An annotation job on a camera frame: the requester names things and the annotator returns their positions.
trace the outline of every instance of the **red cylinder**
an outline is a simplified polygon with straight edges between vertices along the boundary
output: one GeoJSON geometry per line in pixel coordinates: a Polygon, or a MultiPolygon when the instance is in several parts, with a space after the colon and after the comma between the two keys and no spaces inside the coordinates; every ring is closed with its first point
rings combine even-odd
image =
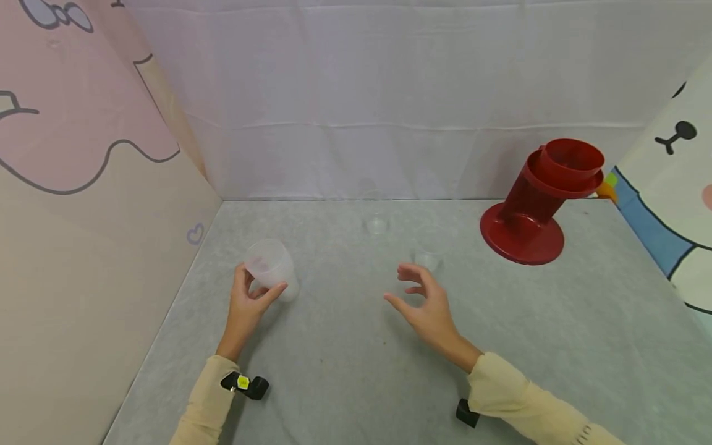
{"type": "MultiPolygon", "coordinates": [[[[569,146],[575,146],[571,141],[580,142],[596,150],[585,142],[565,141],[569,146]]],[[[557,155],[549,156],[542,168],[544,151],[537,150],[529,155],[507,199],[488,209],[480,220],[482,236],[495,252],[516,263],[532,266],[554,261],[564,249],[564,233],[553,218],[564,201],[587,197],[603,182],[600,167],[593,174],[579,174],[583,169],[560,164],[562,158],[557,155]],[[548,163],[550,160],[554,161],[553,168],[552,163],[548,163]],[[576,172],[570,174],[566,169],[576,172]]],[[[595,155],[577,156],[569,154],[568,159],[586,162],[593,159],[598,163],[595,155]]]]}
{"type": "Polygon", "coordinates": [[[598,173],[605,161],[596,147],[576,139],[554,139],[539,148],[533,165],[544,182],[562,190],[578,190],[598,173]]]}

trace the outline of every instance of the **red base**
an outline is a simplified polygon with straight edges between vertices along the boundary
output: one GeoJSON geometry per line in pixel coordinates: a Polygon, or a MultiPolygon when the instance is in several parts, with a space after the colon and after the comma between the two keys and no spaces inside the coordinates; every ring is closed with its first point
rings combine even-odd
{"type": "Polygon", "coordinates": [[[503,202],[490,207],[480,220],[482,237],[492,250],[529,266],[550,263],[564,250],[564,233],[554,219],[542,225],[526,215],[515,214],[505,223],[498,218],[502,207],[503,202]]]}

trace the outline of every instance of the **cartoon bear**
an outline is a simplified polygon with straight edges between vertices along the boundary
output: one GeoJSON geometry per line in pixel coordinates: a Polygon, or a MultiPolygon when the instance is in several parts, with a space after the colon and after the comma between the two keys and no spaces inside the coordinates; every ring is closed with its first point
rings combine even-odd
{"type": "Polygon", "coordinates": [[[712,335],[712,58],[602,187],[712,335]]]}

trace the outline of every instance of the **hand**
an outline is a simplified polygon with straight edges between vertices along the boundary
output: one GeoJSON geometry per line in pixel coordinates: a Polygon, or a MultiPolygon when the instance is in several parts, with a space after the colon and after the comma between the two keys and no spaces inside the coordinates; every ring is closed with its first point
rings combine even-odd
{"type": "Polygon", "coordinates": [[[236,362],[247,340],[257,328],[269,305],[282,295],[287,283],[279,283],[272,289],[259,288],[250,292],[253,277],[244,263],[235,267],[235,280],[230,291],[230,309],[222,340],[215,352],[236,362]]]}
{"type": "Polygon", "coordinates": [[[400,264],[398,279],[418,283],[420,286],[408,288],[405,293],[424,296],[423,304],[414,308],[391,293],[384,294],[384,298],[403,315],[421,340],[465,372],[470,372],[482,352],[457,332],[445,289],[435,281],[428,269],[417,264],[400,264]]]}

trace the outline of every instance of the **gray tablecloth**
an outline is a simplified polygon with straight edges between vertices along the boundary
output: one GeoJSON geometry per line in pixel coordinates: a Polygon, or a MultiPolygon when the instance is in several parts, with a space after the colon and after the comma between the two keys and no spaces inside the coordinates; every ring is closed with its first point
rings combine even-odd
{"type": "Polygon", "coordinates": [[[274,305],[240,365],[265,377],[237,396],[225,444],[524,444],[504,422],[454,416],[466,375],[382,299],[399,292],[414,228],[457,230],[437,278],[461,333],[629,445],[708,444],[712,345],[608,201],[556,215],[564,251],[545,266],[496,255],[479,233],[491,201],[394,201],[369,236],[359,202],[226,202],[105,441],[166,444],[221,337],[232,273],[255,241],[282,239],[301,294],[274,305]]]}

